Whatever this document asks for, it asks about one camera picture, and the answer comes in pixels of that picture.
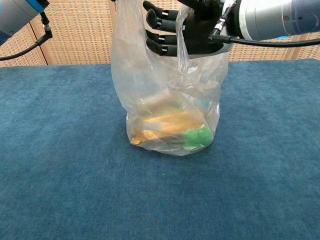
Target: blue carpet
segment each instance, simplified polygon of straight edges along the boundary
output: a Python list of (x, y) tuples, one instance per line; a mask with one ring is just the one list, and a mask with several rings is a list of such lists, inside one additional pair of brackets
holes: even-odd
[(320, 239), (320, 61), (236, 62), (213, 144), (129, 144), (110, 66), (0, 68), (1, 240)]

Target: plastic bag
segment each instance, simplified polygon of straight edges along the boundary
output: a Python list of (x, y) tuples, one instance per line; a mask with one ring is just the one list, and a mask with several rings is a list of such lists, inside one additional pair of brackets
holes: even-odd
[(141, 0), (118, 0), (111, 49), (111, 73), (127, 111), (131, 144), (184, 156), (208, 147), (215, 136), (221, 85), (228, 54), (189, 59), (182, 35), (192, 9), (182, 6), (177, 20), (177, 57), (158, 56), (146, 45)]

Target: black cable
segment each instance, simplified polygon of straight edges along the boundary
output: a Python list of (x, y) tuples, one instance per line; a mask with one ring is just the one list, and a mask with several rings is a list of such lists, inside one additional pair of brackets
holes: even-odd
[(32, 51), (33, 49), (35, 49), (36, 47), (40, 46), (45, 41), (47, 41), (48, 39), (51, 39), (53, 37), (50, 26), (49, 26), (49, 20), (46, 16), (45, 12), (43, 11), (42, 13), (40, 13), (40, 15), (41, 15), (41, 22), (44, 24), (45, 35), (40, 37), (32, 46), (28, 47), (27, 49), (25, 49), (19, 53), (16, 53), (11, 56), (0, 57), (0, 61), (6, 61), (6, 60), (11, 60), (11, 59), (21, 57), (22, 55), (29, 53), (30, 51)]
[(263, 42), (263, 41), (254, 41), (254, 40), (245, 40), (238, 39), (231, 36), (222, 36), (222, 35), (213, 35), (209, 39), (214, 43), (225, 43), (225, 44), (242, 44), (258, 47), (267, 47), (267, 48), (299, 48), (314, 46), (320, 44), (320, 38), (306, 40), (306, 41), (293, 41), (293, 42)]

